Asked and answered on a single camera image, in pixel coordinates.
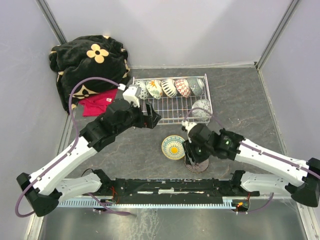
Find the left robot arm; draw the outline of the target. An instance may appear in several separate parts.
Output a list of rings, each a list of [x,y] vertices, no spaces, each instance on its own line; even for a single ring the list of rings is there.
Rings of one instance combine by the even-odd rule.
[[[51,162],[32,174],[21,173],[17,182],[38,217],[52,212],[60,202],[82,194],[106,195],[114,183],[103,170],[93,170],[87,176],[64,180],[81,163],[113,143],[116,137],[131,127],[153,129],[162,118],[150,103],[144,114],[139,105],[125,99],[111,103],[105,113],[79,131],[68,148]]]

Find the yellow teal sun bowl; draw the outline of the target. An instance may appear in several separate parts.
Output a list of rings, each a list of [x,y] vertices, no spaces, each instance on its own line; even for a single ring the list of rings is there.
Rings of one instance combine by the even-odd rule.
[[[169,135],[161,144],[162,153],[166,158],[177,161],[185,157],[184,138],[179,135]]]

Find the purple striped bowl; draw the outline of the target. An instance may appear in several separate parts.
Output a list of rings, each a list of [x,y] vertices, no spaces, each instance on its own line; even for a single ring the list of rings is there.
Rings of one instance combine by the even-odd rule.
[[[196,163],[195,165],[191,165],[190,161],[184,158],[184,165],[190,172],[195,174],[200,174],[206,171],[207,168],[209,167],[209,159],[206,159],[201,163]]]

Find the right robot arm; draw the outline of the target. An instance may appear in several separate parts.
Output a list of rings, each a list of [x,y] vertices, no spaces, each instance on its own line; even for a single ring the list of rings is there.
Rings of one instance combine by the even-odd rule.
[[[219,133],[203,123],[184,121],[187,133],[183,143],[185,156],[191,165],[200,164],[210,156],[258,167],[266,174],[244,172],[229,183],[236,196],[244,192],[289,194],[296,202],[316,208],[320,202],[320,161],[296,159],[262,147],[226,129]]]

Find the white wire dish rack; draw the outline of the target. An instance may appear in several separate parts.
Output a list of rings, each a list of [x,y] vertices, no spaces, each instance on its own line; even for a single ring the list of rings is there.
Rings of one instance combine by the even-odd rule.
[[[158,78],[133,78],[133,83],[137,80],[145,81],[145,85],[147,81],[150,80],[160,80],[160,83],[165,79],[188,79],[191,77],[200,78],[204,83],[204,89],[203,94],[201,96],[195,96],[192,91],[191,95],[189,97],[183,97],[179,94],[177,91],[177,95],[173,98],[168,97],[165,93],[163,93],[162,97],[160,99],[155,99],[149,94],[149,98],[146,100],[140,99],[140,105],[142,107],[142,111],[146,112],[146,103],[151,103],[155,112],[162,116],[162,119],[160,120],[161,125],[172,125],[172,124],[178,124],[180,123],[184,117],[187,117],[187,120],[190,122],[196,122],[196,123],[205,123],[208,124],[210,121],[210,118],[206,121],[198,120],[197,117],[192,116],[192,111],[196,110],[196,108],[192,109],[192,105],[202,99],[206,99],[210,102],[210,108],[212,109],[212,103],[211,103],[211,97],[210,97],[210,91],[209,91],[209,85],[208,85],[208,78],[207,75],[200,75],[200,76],[182,76],[182,77],[158,77]]]

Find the blue triangle patterned bowl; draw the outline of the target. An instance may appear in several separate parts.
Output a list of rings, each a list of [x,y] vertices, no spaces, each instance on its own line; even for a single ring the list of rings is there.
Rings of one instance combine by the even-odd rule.
[[[174,81],[174,85],[178,91],[178,93],[185,98],[188,98],[191,95],[191,89],[189,87],[189,83],[187,79],[180,78]]]

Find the grey geometric patterned bowl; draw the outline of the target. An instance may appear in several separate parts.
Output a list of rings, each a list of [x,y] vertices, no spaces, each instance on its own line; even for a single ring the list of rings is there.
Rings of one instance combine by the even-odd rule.
[[[191,89],[192,93],[196,97],[199,97],[203,94],[205,85],[200,78],[190,77],[187,79],[187,82],[188,82],[189,88]]]

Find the multicolour bowl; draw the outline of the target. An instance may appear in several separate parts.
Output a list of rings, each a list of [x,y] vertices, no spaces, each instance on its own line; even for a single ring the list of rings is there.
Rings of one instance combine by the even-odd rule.
[[[191,115],[198,118],[199,121],[207,121],[211,117],[211,105],[207,99],[199,99],[193,105]]]

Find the red patterned bowl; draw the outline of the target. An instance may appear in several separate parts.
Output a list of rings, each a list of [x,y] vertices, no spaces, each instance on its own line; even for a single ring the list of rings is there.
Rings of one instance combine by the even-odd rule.
[[[140,91],[140,94],[139,94],[138,97],[139,97],[141,100],[146,100],[146,99],[148,99],[148,98],[149,98],[149,92],[148,92],[148,90],[147,90],[145,81],[143,81],[143,80],[137,80],[137,81],[135,82],[135,84],[141,88],[141,91]]]

